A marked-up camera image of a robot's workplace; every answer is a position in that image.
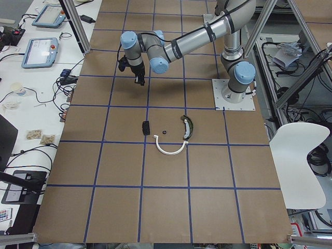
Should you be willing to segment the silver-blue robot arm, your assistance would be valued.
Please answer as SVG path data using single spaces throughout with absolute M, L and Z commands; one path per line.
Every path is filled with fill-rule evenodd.
M 123 72 L 129 67 L 135 75 L 135 83 L 144 85 L 142 53 L 147 54 L 152 71 L 163 74 L 171 62 L 223 37 L 222 63 L 230 77 L 228 89 L 231 93 L 244 93 L 255 77 L 246 76 L 244 72 L 246 69 L 255 72 L 255 69 L 243 62 L 240 30 L 250 21 L 255 8 L 256 1 L 217 1 L 211 21 L 173 40 L 165 40 L 161 30 L 144 33 L 126 31 L 120 37 L 125 55 L 118 59 L 118 68 Z

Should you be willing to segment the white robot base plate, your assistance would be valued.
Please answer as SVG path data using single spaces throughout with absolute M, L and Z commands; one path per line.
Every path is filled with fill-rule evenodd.
M 228 79 L 212 79 L 216 110 L 255 111 L 252 91 L 249 85 L 243 93 L 231 92 Z

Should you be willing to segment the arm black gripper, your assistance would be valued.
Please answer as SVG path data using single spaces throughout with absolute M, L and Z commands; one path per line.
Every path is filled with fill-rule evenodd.
M 145 85 L 145 65 L 141 63 L 136 66 L 131 65 L 131 71 L 135 75 L 134 82 L 141 86 Z

